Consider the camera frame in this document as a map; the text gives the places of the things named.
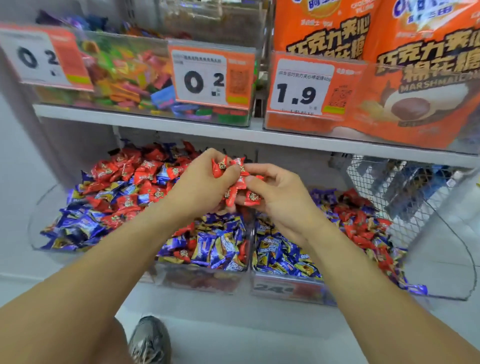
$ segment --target sneaker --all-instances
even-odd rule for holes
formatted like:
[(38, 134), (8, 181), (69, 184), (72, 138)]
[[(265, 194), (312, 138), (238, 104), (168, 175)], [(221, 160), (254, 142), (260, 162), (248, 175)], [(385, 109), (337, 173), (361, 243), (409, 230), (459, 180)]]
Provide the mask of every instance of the sneaker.
[(172, 347), (163, 322), (153, 316), (142, 317), (130, 338), (128, 351), (136, 364), (170, 364)]

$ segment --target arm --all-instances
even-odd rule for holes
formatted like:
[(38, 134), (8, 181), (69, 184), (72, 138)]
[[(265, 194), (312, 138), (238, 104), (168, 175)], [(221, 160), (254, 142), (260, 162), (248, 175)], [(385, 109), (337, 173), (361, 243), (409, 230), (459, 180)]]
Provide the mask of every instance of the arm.
[(212, 175), (209, 149), (164, 199), (110, 233), (75, 263), (0, 308), (0, 362), (83, 363), (165, 241), (213, 210), (240, 167)]
[(245, 169), (269, 177), (247, 179), (264, 198), (259, 209), (311, 256), (370, 363), (480, 362), (478, 350), (390, 282), (325, 218), (296, 174), (268, 164)]

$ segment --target orange bag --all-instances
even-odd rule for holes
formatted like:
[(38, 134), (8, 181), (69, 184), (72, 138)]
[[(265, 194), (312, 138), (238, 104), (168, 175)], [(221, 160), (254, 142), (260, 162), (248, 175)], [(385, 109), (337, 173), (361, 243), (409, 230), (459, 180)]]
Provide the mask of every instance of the orange bag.
[(277, 0), (274, 49), (359, 59), (380, 0)]
[(346, 125), (445, 148), (480, 103), (480, 1), (382, 0), (363, 50), (369, 68)]

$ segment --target white price label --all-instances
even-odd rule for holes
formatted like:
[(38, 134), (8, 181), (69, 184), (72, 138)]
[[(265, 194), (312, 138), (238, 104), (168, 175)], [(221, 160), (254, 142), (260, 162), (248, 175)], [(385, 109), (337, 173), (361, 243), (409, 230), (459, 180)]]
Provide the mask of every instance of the white price label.
[(322, 115), (334, 71), (332, 64), (280, 59), (271, 85), (270, 109)]
[(177, 49), (171, 55), (178, 101), (228, 105), (224, 56)]
[(274, 296), (291, 296), (295, 290), (295, 285), (289, 283), (256, 283), (253, 287), (254, 291), (261, 294), (269, 294)]
[(20, 77), (27, 84), (71, 87), (47, 33), (0, 29), (0, 45)]

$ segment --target price tag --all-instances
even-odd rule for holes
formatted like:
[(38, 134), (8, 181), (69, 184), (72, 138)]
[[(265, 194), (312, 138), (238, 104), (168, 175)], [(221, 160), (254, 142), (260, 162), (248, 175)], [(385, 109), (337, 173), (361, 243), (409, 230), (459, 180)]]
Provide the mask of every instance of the price tag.
[(293, 294), (295, 285), (286, 282), (267, 282), (255, 283), (253, 290), (261, 294), (287, 297)]
[(66, 29), (0, 24), (0, 46), (21, 83), (94, 90), (75, 36)]
[(339, 120), (367, 65), (273, 53), (267, 110)]
[(255, 68), (253, 51), (234, 52), (175, 44), (169, 44), (168, 49), (178, 102), (236, 109), (250, 107)]

